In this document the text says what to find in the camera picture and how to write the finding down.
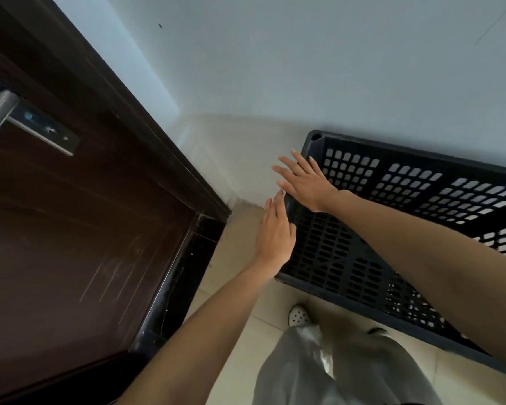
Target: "black plastic crate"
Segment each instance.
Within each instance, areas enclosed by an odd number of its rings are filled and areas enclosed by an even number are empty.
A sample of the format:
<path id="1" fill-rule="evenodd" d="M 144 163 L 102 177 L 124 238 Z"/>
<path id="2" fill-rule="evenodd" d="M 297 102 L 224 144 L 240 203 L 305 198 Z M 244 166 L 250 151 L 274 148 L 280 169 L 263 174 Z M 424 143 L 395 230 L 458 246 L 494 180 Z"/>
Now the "black plastic crate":
<path id="1" fill-rule="evenodd" d="M 302 149 L 338 189 L 443 224 L 506 255 L 506 168 L 311 131 Z M 422 341 L 506 373 L 354 231 L 292 197 L 296 247 L 276 278 Z"/>

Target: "person's left arm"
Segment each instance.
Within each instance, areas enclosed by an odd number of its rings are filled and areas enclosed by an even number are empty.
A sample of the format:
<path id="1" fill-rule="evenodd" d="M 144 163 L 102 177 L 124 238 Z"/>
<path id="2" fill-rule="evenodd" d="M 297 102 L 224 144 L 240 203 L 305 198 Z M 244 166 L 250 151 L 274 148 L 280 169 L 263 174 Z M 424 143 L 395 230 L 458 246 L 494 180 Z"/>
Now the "person's left arm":
<path id="1" fill-rule="evenodd" d="M 243 331 L 262 287 L 290 258 L 296 226 L 283 192 L 267 199 L 255 258 L 198 309 L 161 348 L 118 405 L 201 405 Z"/>

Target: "floor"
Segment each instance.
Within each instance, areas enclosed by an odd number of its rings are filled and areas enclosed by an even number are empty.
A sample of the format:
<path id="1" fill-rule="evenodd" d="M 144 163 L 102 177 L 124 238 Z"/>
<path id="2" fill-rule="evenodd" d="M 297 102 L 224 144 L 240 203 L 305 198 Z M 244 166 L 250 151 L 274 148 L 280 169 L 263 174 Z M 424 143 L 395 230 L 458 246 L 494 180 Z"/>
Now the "floor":
<path id="1" fill-rule="evenodd" d="M 251 260 L 261 215 L 260 207 L 241 202 L 235 206 L 188 316 Z M 321 324 L 351 323 L 364 330 L 376 325 L 372 320 L 272 280 L 265 287 L 217 379 L 208 400 L 209 405 L 251 404 L 257 373 L 288 327 L 288 313 L 297 303 L 305 304 L 313 319 Z M 396 330 L 388 330 L 418 362 L 445 405 L 506 405 L 505 374 L 439 350 Z"/>

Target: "person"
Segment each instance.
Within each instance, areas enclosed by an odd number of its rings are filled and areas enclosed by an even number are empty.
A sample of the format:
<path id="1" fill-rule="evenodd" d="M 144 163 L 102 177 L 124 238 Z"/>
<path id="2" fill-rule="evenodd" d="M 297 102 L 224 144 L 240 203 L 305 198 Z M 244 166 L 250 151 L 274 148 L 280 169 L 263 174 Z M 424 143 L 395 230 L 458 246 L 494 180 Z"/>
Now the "person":
<path id="1" fill-rule="evenodd" d="M 356 231 L 446 320 L 506 365 L 506 256 L 337 190 L 312 158 L 291 153 L 296 161 L 279 158 L 287 168 L 272 167 L 284 178 L 277 182 L 284 192 Z M 295 241 L 280 191 L 266 201 L 253 260 L 185 321 L 118 404 L 204 404 L 263 286 L 289 260 Z M 307 313 L 299 316 L 307 320 Z M 440 403 L 412 357 L 385 333 L 340 341 L 332 354 L 335 379 L 324 372 L 321 344 L 318 326 L 290 327 L 261 368 L 254 404 Z"/>

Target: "forearm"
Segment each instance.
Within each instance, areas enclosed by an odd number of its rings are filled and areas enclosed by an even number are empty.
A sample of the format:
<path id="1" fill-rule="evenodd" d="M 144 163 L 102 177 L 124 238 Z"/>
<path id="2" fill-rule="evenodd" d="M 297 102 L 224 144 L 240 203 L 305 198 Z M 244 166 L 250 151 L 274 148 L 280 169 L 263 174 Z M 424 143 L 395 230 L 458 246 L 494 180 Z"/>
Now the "forearm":
<path id="1" fill-rule="evenodd" d="M 270 279 L 259 264 L 247 266 L 184 323 L 122 395 L 120 405 L 206 402 Z"/>
<path id="2" fill-rule="evenodd" d="M 461 332 L 506 363 L 506 256 L 347 191 L 331 196 L 325 211 L 365 239 Z"/>

